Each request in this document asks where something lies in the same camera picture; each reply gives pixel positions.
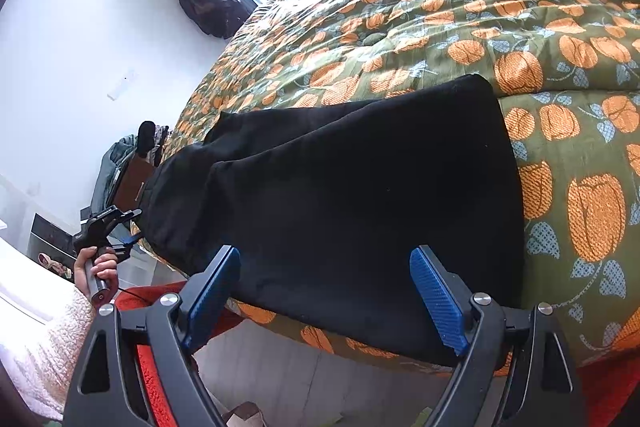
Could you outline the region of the person left hand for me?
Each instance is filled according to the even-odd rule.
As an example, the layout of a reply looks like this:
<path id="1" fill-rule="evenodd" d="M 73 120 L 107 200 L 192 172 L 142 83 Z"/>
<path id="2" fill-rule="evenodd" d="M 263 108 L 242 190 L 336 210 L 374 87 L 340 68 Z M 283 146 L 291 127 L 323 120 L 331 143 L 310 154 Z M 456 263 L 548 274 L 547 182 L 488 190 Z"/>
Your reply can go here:
<path id="1" fill-rule="evenodd" d="M 107 283 L 104 300 L 112 300 L 118 291 L 117 256 L 111 247 L 99 249 L 96 246 L 81 249 L 74 263 L 74 282 L 82 295 L 91 299 L 87 282 L 85 265 L 92 262 L 90 273 L 97 279 Z"/>

